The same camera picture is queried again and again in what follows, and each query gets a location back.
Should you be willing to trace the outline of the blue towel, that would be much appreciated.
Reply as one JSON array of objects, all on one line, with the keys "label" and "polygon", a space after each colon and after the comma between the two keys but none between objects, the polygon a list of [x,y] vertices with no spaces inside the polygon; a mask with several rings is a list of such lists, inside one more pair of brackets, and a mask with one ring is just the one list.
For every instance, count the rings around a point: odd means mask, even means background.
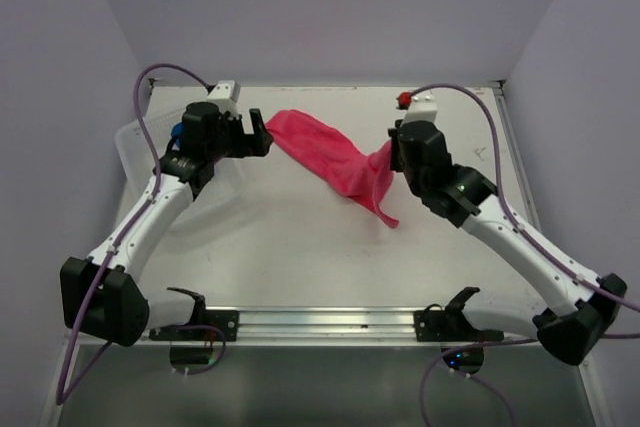
[{"label": "blue towel", "polygon": [[180,148],[180,137],[182,134],[182,123],[179,122],[174,125],[170,132],[170,140],[167,144],[166,150],[170,151],[174,148]]}]

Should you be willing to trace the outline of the pink towel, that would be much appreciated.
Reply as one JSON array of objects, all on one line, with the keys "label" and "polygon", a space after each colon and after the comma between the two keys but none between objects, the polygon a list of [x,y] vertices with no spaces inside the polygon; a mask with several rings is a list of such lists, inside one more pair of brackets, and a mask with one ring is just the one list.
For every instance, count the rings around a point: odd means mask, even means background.
[{"label": "pink towel", "polygon": [[366,208],[387,227],[398,227],[399,221],[381,207],[394,179],[389,141],[364,154],[339,130],[298,110],[278,112],[266,127],[283,152],[334,192]]}]

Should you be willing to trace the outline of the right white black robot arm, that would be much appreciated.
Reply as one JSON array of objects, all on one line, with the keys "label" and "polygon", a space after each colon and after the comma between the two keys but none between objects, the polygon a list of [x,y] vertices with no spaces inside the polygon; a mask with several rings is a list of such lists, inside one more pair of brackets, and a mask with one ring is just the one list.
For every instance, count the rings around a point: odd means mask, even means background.
[{"label": "right white black robot arm", "polygon": [[455,164],[442,132],[429,121],[396,121],[390,129],[391,168],[433,214],[483,242],[541,296],[542,312],[508,315],[521,336],[535,336],[559,361],[576,366],[619,312],[626,283],[574,263],[502,204],[498,188],[471,167]]}]

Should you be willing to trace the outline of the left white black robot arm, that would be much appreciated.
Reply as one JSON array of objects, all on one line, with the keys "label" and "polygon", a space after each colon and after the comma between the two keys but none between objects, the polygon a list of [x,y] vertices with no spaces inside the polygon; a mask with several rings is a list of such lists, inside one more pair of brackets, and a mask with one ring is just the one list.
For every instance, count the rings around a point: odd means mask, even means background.
[{"label": "left white black robot arm", "polygon": [[179,287],[145,294],[138,285],[151,254],[174,221],[214,178],[223,159],[264,157],[273,142],[258,109],[252,130],[219,101],[189,104],[149,183],[113,233],[83,258],[68,258],[60,270],[64,321],[73,336],[88,334],[131,346],[148,330],[174,328],[185,339],[208,326],[203,295]]}]

